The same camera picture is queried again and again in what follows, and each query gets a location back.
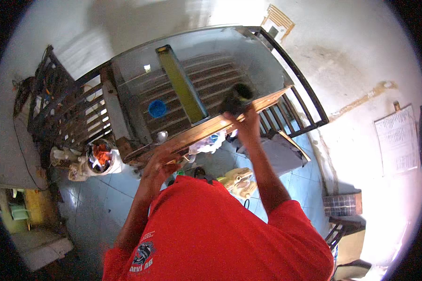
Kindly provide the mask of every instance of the person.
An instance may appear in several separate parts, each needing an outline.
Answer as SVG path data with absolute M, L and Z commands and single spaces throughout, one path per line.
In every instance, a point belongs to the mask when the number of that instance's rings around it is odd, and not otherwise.
M 266 224 L 217 181 L 177 176 L 179 155 L 152 156 L 127 220 L 105 254 L 103 280 L 328 280 L 333 256 L 261 148 L 259 115 L 225 114 L 248 149 Z

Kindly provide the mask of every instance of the cord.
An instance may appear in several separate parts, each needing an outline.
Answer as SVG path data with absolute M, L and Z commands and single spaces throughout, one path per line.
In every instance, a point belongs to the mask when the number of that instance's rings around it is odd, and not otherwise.
M 247 208 L 247 209 L 250 208 L 250 200 L 246 199 L 244 201 L 244 208 Z
M 13 118 L 13 119 L 12 119 L 12 124 L 14 125 L 14 132 L 16 133 L 17 143 L 19 144 L 20 153 L 22 154 L 23 161 L 25 162 L 25 167 L 26 167 L 26 170 L 27 170 L 27 172 L 28 172 L 28 175 L 30 175 L 31 180 L 33 181 L 33 183 L 34 183 L 34 185 L 37 187 L 37 189 L 39 189 L 39 190 L 41 190 L 41 191 L 47 190 L 47 189 L 42 189 L 42 188 L 40 188 L 40 187 L 36 184 L 36 181 L 34 180 L 33 176 L 32 176 L 32 175 L 31 175 L 31 173 L 30 173 L 30 169 L 28 168 L 28 164 L 26 163 L 26 159 L 25 159 L 25 156 L 24 156 L 24 154 L 23 154 L 22 146 L 21 146 L 21 144 L 20 144 L 19 136 L 17 135 L 17 130 L 16 130 L 16 118 Z

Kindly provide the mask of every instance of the blue bowl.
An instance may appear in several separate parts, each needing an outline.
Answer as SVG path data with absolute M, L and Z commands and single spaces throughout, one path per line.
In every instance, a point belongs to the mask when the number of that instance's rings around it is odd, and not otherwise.
M 148 105 L 148 113 L 153 118 L 163 117 L 164 114 L 166 113 L 166 110 L 167 110 L 166 104 L 163 101 L 160 101 L 159 99 L 152 101 Z

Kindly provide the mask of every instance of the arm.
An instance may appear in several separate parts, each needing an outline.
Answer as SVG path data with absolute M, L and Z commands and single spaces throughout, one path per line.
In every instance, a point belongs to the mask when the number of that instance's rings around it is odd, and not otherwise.
M 148 221 L 150 204 L 158 195 L 162 183 L 179 169 L 178 164 L 166 165 L 166 163 L 179 158 L 179 155 L 171 155 L 166 150 L 161 150 L 152 156 L 144 169 L 127 219 L 114 242 L 114 247 L 131 252 L 137 246 Z
M 245 112 L 242 122 L 230 114 L 225 113 L 226 119 L 230 120 L 237 128 L 237 137 L 250 154 L 253 164 L 256 182 L 261 196 L 261 201 L 267 214 L 270 214 L 281 203 L 290 200 L 291 197 L 278 179 L 267 156 L 261 146 L 260 117 L 253 106 Z

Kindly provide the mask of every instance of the hand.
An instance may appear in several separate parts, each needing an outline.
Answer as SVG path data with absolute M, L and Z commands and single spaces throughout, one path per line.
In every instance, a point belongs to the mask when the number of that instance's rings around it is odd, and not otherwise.
M 228 112 L 224 113 L 224 117 L 230 120 L 237 129 L 237 138 L 247 149 L 258 146 L 261 143 L 260 138 L 260 116 L 256 112 L 253 104 L 249 105 L 244 113 L 245 119 L 239 122 L 233 115 Z
M 180 168 L 180 158 L 180 155 L 171 154 L 167 149 L 157 151 L 145 166 L 140 185 L 148 186 L 158 193 L 167 178 Z

